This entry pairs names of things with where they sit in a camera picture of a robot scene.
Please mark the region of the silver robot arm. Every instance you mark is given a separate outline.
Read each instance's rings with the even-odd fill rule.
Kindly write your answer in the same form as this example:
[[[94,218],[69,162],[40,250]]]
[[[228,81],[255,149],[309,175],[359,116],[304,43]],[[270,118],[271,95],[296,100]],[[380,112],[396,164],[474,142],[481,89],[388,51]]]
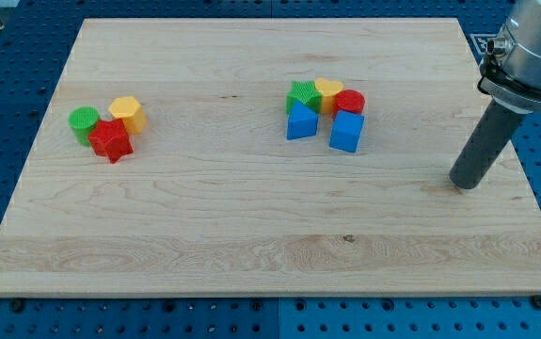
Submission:
[[[478,89],[518,114],[541,113],[541,0],[517,1],[487,42]]]

